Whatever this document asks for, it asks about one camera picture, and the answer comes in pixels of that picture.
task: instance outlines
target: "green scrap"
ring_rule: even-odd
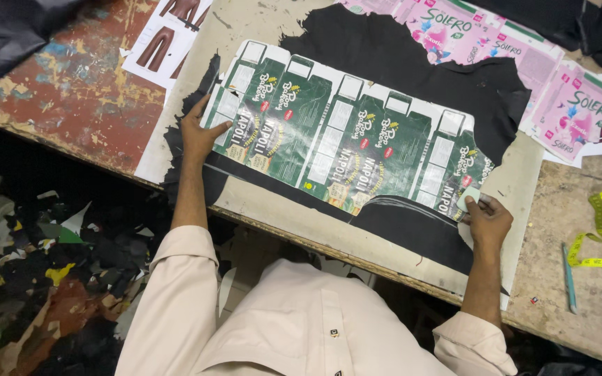
[[[76,235],[76,233],[70,229],[62,227],[59,243],[83,244],[85,242],[83,242],[83,239],[81,239],[80,236]]]

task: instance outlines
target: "blue pen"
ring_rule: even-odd
[[[571,306],[571,312],[577,314],[577,303],[575,303],[575,285],[573,285],[573,272],[568,264],[568,248],[564,242],[561,243],[563,248],[563,264],[566,266],[566,286],[568,287],[568,301]]]

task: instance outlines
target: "wooden table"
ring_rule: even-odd
[[[232,40],[225,40],[223,45],[211,47],[219,48],[222,53],[234,45],[238,47],[241,41],[238,38],[244,28],[250,27],[248,20],[252,17],[261,15],[270,19],[285,12],[289,15],[290,10],[296,14],[295,9],[298,12],[301,6],[312,9],[330,2],[263,0],[247,13],[227,8],[235,6],[230,5],[230,0],[215,0],[202,30],[220,27],[232,36]],[[68,30],[58,33],[50,45],[0,80],[0,127],[145,182],[133,174],[162,113],[164,89],[123,71],[124,58],[118,48],[133,46],[155,6],[152,0],[118,0],[85,11]],[[282,29],[282,32],[298,30]],[[578,54],[571,56],[586,68],[602,72],[591,59]],[[223,55],[225,60],[230,58],[229,54]],[[185,65],[191,65],[191,59]],[[203,71],[197,66],[193,77],[201,75]],[[520,134],[518,142],[524,142],[524,138]],[[234,184],[255,189],[245,183]],[[602,157],[586,157],[581,170],[547,161],[542,163],[515,283],[503,318],[515,327],[602,360],[602,269],[573,269],[579,305],[579,315],[573,315],[567,308],[559,249],[562,241],[570,242],[578,232],[593,229],[593,212],[587,197],[598,191],[602,191]],[[252,219],[247,210],[227,209],[229,205],[221,206],[220,202],[211,209],[222,216],[460,304],[459,296],[443,288],[355,257],[327,243],[315,242],[310,236],[299,236],[301,231],[288,231]],[[581,255],[602,257],[602,245],[586,242]],[[533,297],[539,302],[532,304]]]

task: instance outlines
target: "leather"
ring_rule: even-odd
[[[164,9],[162,9],[162,13],[159,13],[159,15],[163,17],[168,11],[176,17],[192,22],[200,3],[200,0],[169,0],[169,2],[164,6]]]
[[[143,53],[136,61],[136,64],[145,67],[146,64],[148,64],[148,60],[150,60],[150,57],[153,55],[153,52],[155,52],[155,49],[159,46],[159,50],[157,50],[155,57],[153,57],[153,61],[150,62],[150,65],[148,66],[149,70],[157,72],[159,66],[162,65],[164,56],[166,56],[167,51],[169,51],[174,33],[175,32],[172,29],[169,29],[166,26],[157,31],[157,34],[155,34],[153,39],[150,40],[150,43],[148,43],[148,46],[143,50]]]

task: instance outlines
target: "hand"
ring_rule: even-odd
[[[512,214],[497,199],[483,193],[480,202],[476,203],[471,196],[465,202],[469,215],[464,222],[470,225],[473,250],[500,252],[512,225]]]
[[[183,160],[186,160],[193,165],[203,165],[206,157],[211,150],[213,150],[215,139],[219,137],[220,134],[226,132],[231,126],[230,121],[224,122],[211,129],[204,129],[199,126],[203,110],[206,107],[209,98],[211,98],[211,94],[201,98],[199,103],[196,103],[187,116],[180,122],[181,130],[183,132]]]

